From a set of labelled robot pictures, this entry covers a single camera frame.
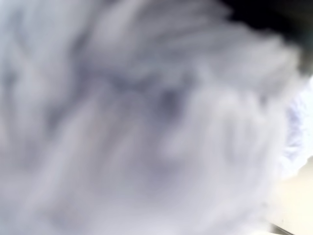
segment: white fabric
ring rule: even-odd
[[[281,158],[283,179],[295,176],[313,156],[313,78],[292,101],[287,116],[287,145]]]

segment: fluffy white animal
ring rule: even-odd
[[[298,51],[213,0],[0,1],[1,235],[263,224]]]

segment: white cat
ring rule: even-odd
[[[0,234],[245,235],[297,49],[213,0],[0,2]]]

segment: white fur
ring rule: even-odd
[[[6,235],[262,222],[297,52],[212,0],[3,0]]]

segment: floor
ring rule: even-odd
[[[313,235],[313,158],[296,177],[282,182],[271,222],[293,235]]]

